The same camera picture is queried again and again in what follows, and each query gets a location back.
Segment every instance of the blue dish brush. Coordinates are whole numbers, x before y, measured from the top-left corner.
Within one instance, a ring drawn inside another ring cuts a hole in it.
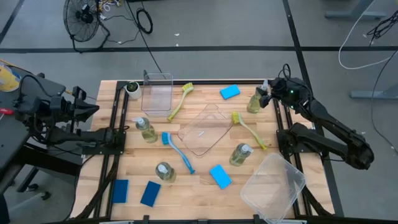
[[[191,163],[189,163],[188,158],[185,156],[185,154],[179,150],[176,146],[174,146],[173,142],[172,142],[172,135],[170,133],[162,133],[162,142],[163,145],[171,145],[182,157],[182,159],[184,160],[185,165],[187,165],[189,171],[191,172],[191,174],[193,174],[195,171],[192,169]]]

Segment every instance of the black equipment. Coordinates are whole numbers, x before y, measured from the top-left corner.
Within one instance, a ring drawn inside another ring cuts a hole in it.
[[[102,48],[110,36],[109,30],[100,21],[100,10],[97,0],[78,1],[66,0],[63,7],[63,23],[72,40],[73,49],[79,53],[75,47],[75,41],[86,42],[91,40],[97,33],[98,26],[106,31],[104,41],[95,49],[86,50],[85,52],[95,52]]]
[[[274,80],[268,80],[267,90],[257,87],[257,91],[261,94],[260,106],[266,107],[270,100],[275,98],[283,105],[295,110],[296,114],[299,113],[305,119],[323,126],[346,143],[346,145],[340,144],[313,132],[300,123],[295,123],[289,130],[278,133],[289,149],[289,152],[282,153],[300,152],[303,147],[306,147],[317,153],[332,152],[356,169],[368,169],[374,160],[374,154],[365,138],[332,117],[326,108],[313,97],[312,91],[302,80],[291,78],[289,65],[285,64],[280,73],[283,73],[285,77],[278,76]]]
[[[100,128],[97,131],[72,130],[67,124],[63,128],[59,122],[85,122],[99,110],[99,106],[84,102],[86,92],[78,86],[73,88],[74,102],[61,95],[51,96],[51,100],[41,100],[38,96],[21,95],[14,100],[15,117],[29,130],[37,142],[53,146],[66,141],[80,141],[83,154],[122,154],[126,132],[113,128]]]

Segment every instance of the white cable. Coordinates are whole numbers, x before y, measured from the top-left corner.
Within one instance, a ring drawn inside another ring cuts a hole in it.
[[[395,56],[395,54],[398,53],[398,52],[397,52],[397,53],[395,53],[393,56],[388,57],[388,58],[386,58],[386,59],[384,59],[384,60],[381,60],[380,62],[374,62],[374,63],[370,63],[370,64],[368,64],[368,65],[363,65],[363,66],[360,66],[360,67],[352,67],[352,68],[350,68],[350,67],[346,67],[346,66],[344,66],[344,65],[342,64],[341,59],[340,59],[341,49],[342,49],[342,48],[344,47],[344,45],[346,44],[348,38],[350,37],[351,33],[353,32],[353,30],[354,30],[354,28],[355,28],[355,26],[356,26],[356,24],[361,20],[363,14],[372,6],[373,3],[374,3],[374,1],[362,12],[361,16],[360,16],[360,17],[358,18],[358,20],[354,23],[353,28],[351,28],[351,30],[349,31],[346,40],[344,40],[344,42],[343,42],[343,45],[342,45],[342,46],[340,47],[340,49],[338,50],[338,63],[340,63],[340,65],[341,65],[343,68],[345,68],[345,69],[356,70],[356,69],[360,69],[360,68],[366,68],[366,67],[369,67],[369,66],[372,66],[372,65],[377,65],[377,64],[379,64],[379,63],[385,62],[386,60],[389,60],[391,57]]]

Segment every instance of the electric fan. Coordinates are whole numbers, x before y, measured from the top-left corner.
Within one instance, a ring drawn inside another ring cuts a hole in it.
[[[104,41],[99,47],[84,52],[95,52],[102,48],[110,35],[109,30],[99,20],[97,0],[66,0],[63,7],[63,23],[72,40],[73,49],[79,53],[83,51],[76,49],[75,41],[91,40],[97,32],[98,26],[103,27],[107,32]]]

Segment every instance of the yellow dish brush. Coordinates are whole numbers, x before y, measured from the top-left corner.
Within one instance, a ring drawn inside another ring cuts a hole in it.
[[[232,121],[234,124],[241,123],[242,126],[244,126],[247,130],[249,130],[253,134],[254,138],[256,139],[257,143],[261,146],[263,151],[267,149],[267,147],[264,145],[264,143],[262,143],[260,136],[255,131],[253,131],[251,128],[249,128],[249,126],[247,124],[245,124],[243,122],[241,113],[232,112]]]
[[[167,118],[168,121],[172,121],[174,116],[178,113],[178,111],[180,110],[181,106],[182,106],[182,102],[184,101],[185,96],[193,91],[193,84],[192,83],[187,83],[182,87],[182,91],[184,91],[184,93],[182,94],[182,98],[180,100],[180,104],[178,104],[177,108],[174,109],[173,113],[170,114],[170,116]]]

